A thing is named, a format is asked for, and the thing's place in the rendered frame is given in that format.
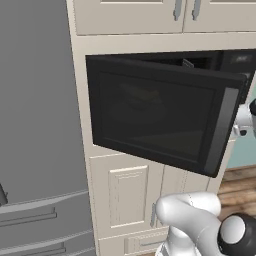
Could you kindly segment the black microwave door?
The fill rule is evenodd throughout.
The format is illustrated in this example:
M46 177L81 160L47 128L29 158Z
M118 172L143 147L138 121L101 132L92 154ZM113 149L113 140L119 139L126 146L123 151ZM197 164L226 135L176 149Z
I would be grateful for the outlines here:
M243 74L115 58L86 58L93 143L207 176L204 171L226 88Z

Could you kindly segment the black microwave oven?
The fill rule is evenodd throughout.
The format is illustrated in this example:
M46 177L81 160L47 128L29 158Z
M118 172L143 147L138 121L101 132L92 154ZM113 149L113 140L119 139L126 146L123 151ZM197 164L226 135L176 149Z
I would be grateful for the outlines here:
M246 102L256 73L256 49L114 54L114 57L243 74L246 82L241 93L241 104Z

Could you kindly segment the beige tall cupboard door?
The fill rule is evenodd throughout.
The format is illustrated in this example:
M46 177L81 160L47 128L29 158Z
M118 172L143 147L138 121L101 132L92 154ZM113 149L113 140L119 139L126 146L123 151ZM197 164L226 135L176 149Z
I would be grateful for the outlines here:
M90 159L99 238L151 228L152 204L160 196L163 165L130 155Z
M207 176L167 165L157 168L156 177L156 198L174 193L206 191L209 181Z

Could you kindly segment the grey fridge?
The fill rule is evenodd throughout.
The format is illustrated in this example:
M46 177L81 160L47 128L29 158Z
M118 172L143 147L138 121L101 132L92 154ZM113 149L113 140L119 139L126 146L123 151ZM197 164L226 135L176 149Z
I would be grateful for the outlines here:
M0 250L63 242L96 256L66 0L0 0Z

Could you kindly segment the beige wide cupboard door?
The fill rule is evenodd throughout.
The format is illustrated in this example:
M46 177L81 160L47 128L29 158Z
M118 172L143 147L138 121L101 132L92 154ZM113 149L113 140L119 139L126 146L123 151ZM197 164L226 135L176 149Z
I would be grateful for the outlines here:
M184 32L255 32L256 0L201 0L196 21L192 18L195 0L187 0Z
M175 0L73 0L78 35L162 34L182 31Z

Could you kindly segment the beige drawer front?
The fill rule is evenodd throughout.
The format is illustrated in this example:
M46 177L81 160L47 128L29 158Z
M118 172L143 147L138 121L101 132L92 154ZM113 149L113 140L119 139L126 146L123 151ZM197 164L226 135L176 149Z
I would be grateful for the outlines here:
M167 228L155 229L146 232L115 236L110 238L104 238L99 240L99 253L100 256L139 256L143 254L153 253L157 250L158 246L155 250L147 250L138 253L126 254L124 250L125 239L129 237L136 237L141 235L149 235L155 233L168 233Z

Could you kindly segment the beige tall cupboard frame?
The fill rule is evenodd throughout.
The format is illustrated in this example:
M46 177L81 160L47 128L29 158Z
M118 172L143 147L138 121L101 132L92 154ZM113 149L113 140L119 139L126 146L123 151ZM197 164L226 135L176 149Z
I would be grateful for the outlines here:
M92 142L92 128L89 110L89 94L86 74L86 56L94 53L133 53L144 50L191 50L191 49L235 49L255 48L256 32L226 32L226 33L185 33L185 34L144 34L144 35L93 35L79 36L76 32L73 0L66 0L72 44L72 54L76 78L78 104L80 112L81 130L87 172L89 197L92 213L93 231L95 238L96 254L99 253L99 238L94 205L92 174L90 159L94 157L121 155L118 151L96 146ZM228 161L233 151L236 138L229 137L224 158L221 162L220 172L217 177L209 178L207 192L217 192L224 176ZM140 232L167 228L156 223L156 228Z

